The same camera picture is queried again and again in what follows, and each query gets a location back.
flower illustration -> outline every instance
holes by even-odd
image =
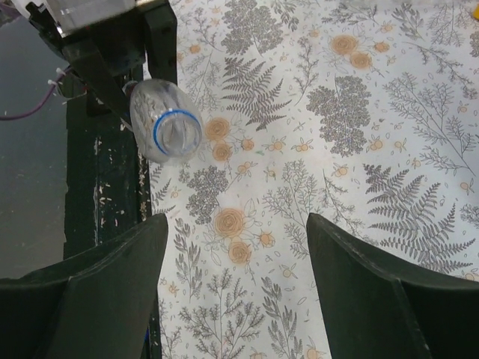
[[[313,139],[305,142],[304,138],[301,137],[300,141],[301,143],[295,144],[294,146],[292,146],[291,150],[296,150],[296,152],[306,152],[309,149],[311,150],[314,149],[314,147],[310,145],[310,143],[313,142]]]
[[[285,266],[284,264],[281,265],[281,269],[283,270],[283,277],[285,278],[296,278],[298,279],[298,277],[296,276],[296,274],[294,274],[293,270],[295,269],[296,267],[296,264],[293,264],[291,267],[289,266]]]
[[[376,43],[374,45],[374,49],[378,52],[386,52],[389,50],[389,44],[382,41],[380,43]]]
[[[254,142],[250,138],[245,138],[241,141],[241,147],[244,151],[251,151],[254,148]]]
[[[387,33],[387,32],[391,32],[394,28],[394,25],[391,24],[391,21],[384,21],[381,25],[381,27],[379,28],[379,31],[381,31],[383,34]]]
[[[459,187],[466,191],[466,194],[469,196],[469,193],[472,192],[472,193],[475,193],[474,192],[474,189],[472,189],[472,185],[474,185],[474,179],[471,179],[471,182],[467,183],[467,182],[462,182]]]
[[[388,58],[388,63],[387,63],[388,66],[394,64],[397,60],[396,56],[387,56],[387,58]]]
[[[192,54],[198,54],[200,51],[201,51],[201,46],[199,45],[191,45],[189,47],[189,51],[192,53]]]
[[[320,31],[316,28],[312,28],[309,31],[309,37],[319,37],[320,36]]]
[[[204,133],[210,141],[220,141],[230,133],[230,123],[222,117],[208,121]]]
[[[216,161],[225,162],[230,159],[231,155],[233,155],[233,151],[231,150],[231,146],[229,144],[215,144],[213,148],[213,158]]]
[[[375,137],[374,135],[372,135],[371,138],[373,140],[369,140],[369,147],[367,148],[366,152],[369,150],[371,151],[381,150],[384,144],[381,141],[380,137],[379,136]]]
[[[268,182],[268,179],[272,177],[274,180],[276,180],[276,172],[274,170],[269,169],[269,167],[266,167],[266,170],[263,171],[266,174],[266,182]]]
[[[467,106],[469,106],[468,103],[463,103],[463,101],[459,101],[459,106],[457,106],[457,113],[459,114],[460,112],[467,112]]]
[[[179,289],[177,288],[177,286],[174,285],[174,282],[171,282],[171,285],[170,285],[170,287],[168,288],[168,291],[169,291],[171,294],[173,294],[174,297],[176,298]]]
[[[412,166],[414,169],[419,168],[421,166],[421,161],[419,161],[417,158],[414,158],[412,160]]]
[[[252,167],[255,167],[257,163],[254,162],[245,162],[242,165],[239,165],[237,168],[237,178],[241,180],[243,176],[251,177],[251,171],[249,170]]]
[[[223,209],[215,218],[215,229],[220,236],[233,238],[244,228],[244,214],[238,209]]]
[[[406,138],[404,138],[404,141],[396,141],[394,142],[394,147],[396,147],[399,150],[399,153],[402,153],[403,151],[406,151]]]
[[[338,35],[331,41],[331,49],[338,55],[351,55],[358,47],[358,41],[351,35]]]
[[[286,136],[284,136],[281,139],[276,138],[275,136],[271,137],[271,144],[264,144],[263,147],[267,149],[268,151],[279,151],[281,152],[283,150],[283,147],[286,145],[284,140],[286,139]]]
[[[335,172],[333,173],[336,177],[342,177],[347,175],[348,167],[346,165],[338,165],[335,163]]]
[[[228,247],[228,256],[235,264],[245,264],[251,257],[251,249],[244,242],[231,242]]]
[[[363,52],[354,52],[351,54],[350,63],[356,69],[367,69],[371,66],[371,57]]]
[[[259,235],[259,240],[264,248],[271,248],[276,242],[276,239],[271,235],[271,232],[266,233],[263,231],[261,231],[261,234]]]
[[[181,61],[183,61],[185,58],[185,54],[183,54],[182,52],[177,52],[177,62],[181,63]]]

gray leaf print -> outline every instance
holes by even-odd
[[[238,111],[248,116],[249,121],[246,125],[258,123],[257,131],[266,129],[271,122],[286,117],[275,114],[291,102],[289,100],[275,103],[281,94],[283,79],[275,87],[269,88],[276,66],[262,71],[265,61],[255,67],[251,67],[254,60],[244,62],[244,59],[226,58],[225,63],[225,77],[228,79],[224,81],[223,90],[236,92],[233,95],[223,96],[223,99],[235,102],[233,105],[228,105],[227,110]]]
[[[374,6],[353,6],[340,3],[329,16],[323,17],[324,23],[357,25],[360,22],[370,20],[376,25],[379,23],[374,19],[377,13],[377,5]]]
[[[461,28],[466,29],[473,24],[471,11],[463,4],[436,5],[437,12],[430,18],[427,28],[432,31],[432,44],[454,45],[459,47],[464,42]]]
[[[479,206],[466,204],[461,208],[461,219],[472,224],[479,230]]]
[[[471,34],[471,55],[473,58],[479,57],[479,31]]]
[[[193,174],[187,186],[193,188],[196,193],[188,197],[186,209],[195,219],[196,224],[207,224],[212,221],[211,214],[218,206],[216,197],[226,191],[228,180],[226,171],[220,171],[217,167],[209,166],[198,170]]]
[[[150,169],[150,182],[159,185],[159,179],[162,173],[162,167],[156,166],[155,168]],[[168,213],[170,212],[175,206],[171,206],[168,208],[162,208],[162,201],[165,199],[166,194],[170,188],[171,178],[167,181],[167,183],[161,187],[159,191],[152,191],[151,193],[151,202],[154,204],[155,213]]]
[[[176,359],[174,348],[181,343],[181,327],[168,335],[168,329],[165,323],[168,321],[168,311],[166,310],[165,299],[159,302],[159,332],[162,337],[162,357],[165,359]]]
[[[339,199],[339,196],[346,194],[347,190],[339,185],[335,185],[332,182],[332,179],[325,175],[324,171],[323,179],[325,186],[320,190],[321,207],[332,208],[334,210],[332,221],[335,224],[344,224],[349,233],[357,238],[372,243],[372,240],[363,237],[359,231],[364,226],[364,223],[361,220],[352,217],[353,213],[356,211],[356,207],[354,205],[347,206]]]
[[[360,127],[370,122],[370,96],[362,79],[353,76],[335,77],[334,89],[319,86],[309,93],[306,108],[323,116],[320,137],[334,143],[331,153],[343,157],[361,153],[367,141]]]
[[[287,25],[291,31],[298,28],[299,20],[294,16],[296,10],[296,0],[273,0],[272,8],[276,14],[281,16],[281,21]]]
[[[448,60],[446,56],[449,55],[449,52],[432,46],[428,49],[415,43],[408,44],[413,45],[421,53],[424,65],[433,60],[438,66],[436,73],[448,73],[451,82],[459,82],[463,86],[463,95],[466,99],[477,99],[478,90],[474,87],[474,82],[456,71],[456,68],[462,67],[463,64]]]
[[[200,55],[186,67],[188,95],[200,111],[215,111],[219,107],[219,98],[211,88],[219,79],[219,64],[211,61],[212,55],[213,51],[210,55]]]
[[[257,6],[256,0],[230,0],[224,21],[231,30],[222,45],[230,55],[244,55],[255,46],[262,55],[283,41],[281,23],[272,18],[267,6]]]
[[[283,298],[281,287],[273,283],[269,277],[261,278],[261,280],[263,281],[261,289],[266,293],[263,307],[272,318],[271,325],[268,326],[268,332],[273,341],[271,343],[273,351],[279,358],[304,359],[302,340],[298,340],[296,336],[297,312],[288,309],[286,305],[284,305],[284,310],[281,311],[279,309],[282,307],[281,300]]]
[[[392,220],[370,226],[393,234],[379,245],[400,249],[417,260],[419,265],[445,274],[472,264],[451,260],[453,255],[472,245],[475,239],[464,243],[448,242],[449,233],[454,232],[456,204],[445,218],[436,219],[440,183],[422,191],[424,176],[404,182],[409,170],[402,170],[394,176],[391,175],[391,168],[382,170],[381,166],[365,165],[364,170],[368,177],[366,183],[370,185],[366,194],[377,194],[368,201],[378,204],[369,213]]]
[[[454,175],[460,168],[465,168],[474,174],[465,159],[467,152],[472,151],[477,144],[475,138],[465,132],[462,123],[456,116],[448,116],[449,105],[453,103],[453,91],[448,84],[432,84],[418,90],[416,77],[403,73],[384,86],[391,98],[391,107],[401,116],[415,120],[413,126],[416,135],[421,136],[432,145],[448,146],[459,159],[456,163],[448,156],[440,156],[439,149],[426,146],[421,158],[427,164],[433,165],[446,173],[453,171]]]
[[[238,359],[245,349],[245,341],[256,339],[265,316],[252,301],[244,301],[248,292],[240,279],[233,283],[233,275],[225,269],[221,276],[213,275],[208,289],[219,300],[213,306],[184,307],[180,318],[186,330],[198,340],[196,348],[215,359]]]
[[[410,39],[417,40],[423,37],[418,29],[424,25],[421,13],[414,10],[411,4],[402,4],[401,8],[396,8],[392,16],[401,23],[400,29]]]
[[[301,46],[302,52],[299,54],[301,62],[296,65],[296,68],[301,70],[302,77],[294,77],[294,81],[296,81],[301,91],[301,96],[295,105],[302,100],[306,90],[318,79],[319,73],[315,71],[315,68],[320,62],[318,59],[314,59],[313,46],[309,43],[307,37],[301,37],[298,44]]]
[[[177,234],[174,238],[174,246],[178,254],[178,258],[175,260],[177,266],[177,276],[181,283],[188,283],[189,287],[189,302],[191,303],[192,297],[200,297],[201,287],[203,282],[203,269],[198,267],[200,261],[201,248],[195,245],[189,236],[191,235],[191,228],[189,224],[185,223],[183,219],[177,218],[174,229]]]
[[[304,259],[309,255],[306,246],[306,220],[310,212],[318,213],[317,181],[314,175],[306,170],[302,159],[287,162],[283,168],[283,181],[287,184],[276,192],[268,191],[263,196],[263,203],[275,215],[289,220],[284,225],[284,231],[291,241],[291,251],[294,256]]]

fern print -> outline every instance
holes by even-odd
[[[191,240],[188,241],[190,242],[189,245],[186,244],[186,240],[191,235],[191,228],[183,219],[176,219],[174,229],[177,232],[174,238],[174,246],[180,252],[175,260],[177,276],[181,283],[188,283],[189,302],[191,303],[193,296],[199,298],[203,286],[201,281],[203,279],[203,269],[198,267],[201,248]]]
[[[271,16],[267,6],[257,6],[256,0],[230,0],[230,10],[223,19],[231,30],[222,45],[230,55],[244,55],[252,46],[260,55],[276,48],[283,40],[281,23]]]
[[[372,21],[374,24],[379,23],[374,19],[377,14],[377,6],[352,6],[340,3],[329,16],[323,17],[322,21],[326,24],[348,24],[358,25],[363,21]]]
[[[427,23],[427,29],[431,30],[432,44],[453,45],[459,47],[464,42],[461,29],[467,29],[474,25],[471,17],[471,9],[460,3],[450,3],[435,6],[436,12]]]
[[[258,328],[265,318],[261,308],[252,301],[244,301],[248,292],[241,286],[240,279],[233,282],[229,269],[221,276],[213,275],[207,288],[218,303],[192,310],[184,307],[180,318],[186,323],[186,330],[198,340],[198,351],[213,359],[243,358],[243,343],[259,335]]]
[[[302,52],[299,54],[301,62],[296,65],[296,68],[301,70],[302,76],[294,77],[294,81],[298,84],[301,93],[295,105],[298,105],[305,95],[306,90],[318,79],[319,73],[316,72],[316,68],[320,62],[314,59],[313,46],[309,43],[307,37],[301,37],[298,40],[298,44],[301,46]]]
[[[479,230],[479,206],[466,204],[461,208],[461,219],[468,222]]]
[[[417,89],[416,77],[403,73],[384,86],[391,98],[390,106],[401,116],[416,122],[416,135],[431,145],[447,146],[456,153],[457,159],[441,156],[439,149],[426,146],[421,158],[446,173],[456,175],[459,169],[466,169],[475,175],[466,161],[466,154],[477,145],[477,140],[464,130],[456,116],[449,116],[449,105],[453,103],[451,86],[445,83],[433,84],[422,90]]]
[[[319,86],[309,93],[306,108],[323,117],[320,137],[334,143],[331,153],[348,157],[362,152],[367,141],[360,128],[370,122],[369,97],[362,79],[354,76],[335,77],[334,88]]]
[[[160,165],[157,165],[155,167],[152,166],[150,169],[150,183],[155,183],[156,185],[160,185],[160,177],[162,174],[162,167]],[[159,191],[152,191],[151,193],[151,202],[154,205],[153,206],[153,211],[154,214],[158,213],[168,213],[172,209],[174,209],[175,206],[171,206],[168,208],[162,208],[162,202],[165,200],[166,194],[168,193],[168,190],[170,188],[171,184],[171,178],[167,181],[167,183],[161,187]]]
[[[302,159],[287,162],[283,168],[282,179],[285,187],[276,192],[268,191],[263,196],[263,204],[275,215],[288,220],[284,231],[291,241],[294,256],[304,259],[309,255],[306,246],[306,220],[310,212],[319,212],[315,206],[318,198],[317,181],[306,170]]]
[[[453,204],[445,218],[436,218],[440,183],[433,183],[422,191],[424,176],[405,182],[409,170],[395,175],[391,175],[391,168],[383,170],[375,165],[364,165],[364,170],[366,183],[370,185],[366,194],[376,195],[368,201],[376,204],[369,214],[391,220],[370,226],[392,235],[379,245],[401,250],[420,266],[445,274],[472,264],[451,259],[472,245],[475,239],[465,243],[449,242],[449,235],[454,232],[456,205]]]
[[[181,327],[176,327],[175,330],[167,334],[165,323],[168,320],[168,311],[165,305],[165,299],[159,302],[159,333],[162,338],[162,357],[165,359],[176,359],[175,348],[181,343]]]
[[[418,29],[424,26],[424,20],[421,13],[413,9],[411,4],[402,4],[401,8],[396,8],[392,13],[392,17],[401,23],[400,29],[408,38],[423,40]]]
[[[227,79],[223,83],[223,90],[236,92],[223,96],[223,99],[235,102],[233,105],[228,105],[227,110],[238,111],[248,116],[249,121],[246,125],[257,123],[257,131],[266,129],[271,122],[286,117],[277,112],[289,105],[291,100],[275,103],[281,94],[283,79],[275,87],[269,87],[276,66],[262,71],[265,61],[254,67],[254,60],[226,58],[225,63]]]
[[[263,285],[261,289],[265,292],[263,307],[268,316],[272,318],[271,325],[268,326],[272,350],[278,358],[304,359],[302,354],[302,340],[296,336],[296,327],[298,325],[298,314],[288,309],[284,305],[281,311],[281,300],[283,298],[281,287],[273,283],[269,277],[261,278]]]
[[[433,46],[431,46],[430,48],[426,48],[423,46],[419,46],[416,43],[408,44],[414,46],[419,51],[419,53],[421,53],[422,63],[424,65],[429,64],[432,60],[436,62],[436,65],[438,67],[436,73],[448,73],[449,81],[453,83],[460,83],[463,89],[463,96],[466,99],[477,99],[478,90],[475,88],[474,82],[472,82],[466,76],[461,75],[457,72],[457,68],[462,67],[463,65],[457,61],[448,60],[446,57],[449,55],[449,52],[444,49],[438,49]]]

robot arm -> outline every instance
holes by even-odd
[[[89,94],[129,119],[123,85],[148,60],[155,79],[177,82],[177,20],[168,0],[13,0],[66,60]]]

floral paper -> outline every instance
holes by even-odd
[[[479,279],[473,1],[171,0],[206,141],[150,165],[164,358],[330,358],[308,213]]]

